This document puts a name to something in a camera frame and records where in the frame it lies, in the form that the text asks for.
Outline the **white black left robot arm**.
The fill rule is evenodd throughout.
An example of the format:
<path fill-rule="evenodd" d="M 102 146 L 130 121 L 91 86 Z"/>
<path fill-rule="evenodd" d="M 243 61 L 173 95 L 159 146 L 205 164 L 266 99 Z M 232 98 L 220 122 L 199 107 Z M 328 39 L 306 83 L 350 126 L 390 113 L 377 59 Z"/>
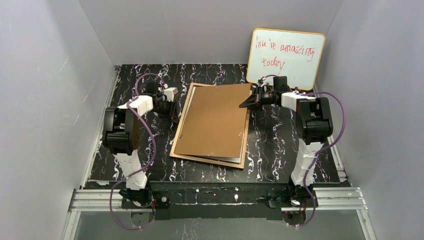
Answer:
<path fill-rule="evenodd" d="M 117 159 L 125 176 L 126 188 L 140 191 L 146 188 L 148 178 L 146 167 L 142 166 L 138 156 L 140 143 L 140 124 L 146 127 L 150 135 L 152 131 L 141 118 L 148 112 L 174 122 L 179 122 L 177 113 L 176 87 L 148 81 L 145 91 L 118 107 L 105 110 L 102 144 Z"/>

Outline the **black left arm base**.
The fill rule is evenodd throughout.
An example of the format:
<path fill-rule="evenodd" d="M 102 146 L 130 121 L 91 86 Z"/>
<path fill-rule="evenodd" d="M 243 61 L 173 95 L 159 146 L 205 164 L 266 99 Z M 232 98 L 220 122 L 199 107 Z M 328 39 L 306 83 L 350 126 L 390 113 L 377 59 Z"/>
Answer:
<path fill-rule="evenodd" d="M 171 195 L 168 191 L 153 191 L 151 188 L 141 190 L 121 189 L 122 209 L 168 209 Z"/>

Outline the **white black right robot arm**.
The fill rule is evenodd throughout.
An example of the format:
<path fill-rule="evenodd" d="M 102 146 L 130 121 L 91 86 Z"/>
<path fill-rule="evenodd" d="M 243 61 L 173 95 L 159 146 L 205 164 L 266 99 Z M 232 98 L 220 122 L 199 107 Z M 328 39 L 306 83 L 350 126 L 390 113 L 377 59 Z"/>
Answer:
<path fill-rule="evenodd" d="M 296 165 L 290 180 L 296 187 L 312 189 L 313 170 L 324 144 L 333 134 L 330 103 L 326 97 L 307 96 L 288 85 L 286 76 L 271 75 L 273 84 L 265 83 L 266 76 L 255 85 L 252 94 L 240 108 L 261 110 L 264 105 L 277 105 L 295 112 L 295 130 L 298 135 Z"/>

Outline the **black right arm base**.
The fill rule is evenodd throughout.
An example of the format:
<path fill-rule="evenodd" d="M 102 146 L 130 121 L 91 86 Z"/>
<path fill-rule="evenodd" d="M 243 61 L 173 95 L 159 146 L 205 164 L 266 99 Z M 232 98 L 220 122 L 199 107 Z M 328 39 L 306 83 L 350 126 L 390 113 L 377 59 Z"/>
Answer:
<path fill-rule="evenodd" d="M 305 187 L 286 186 L 282 189 L 272 189 L 265 195 L 265 202 L 270 208 L 312 208 L 318 207 L 316 192 Z"/>

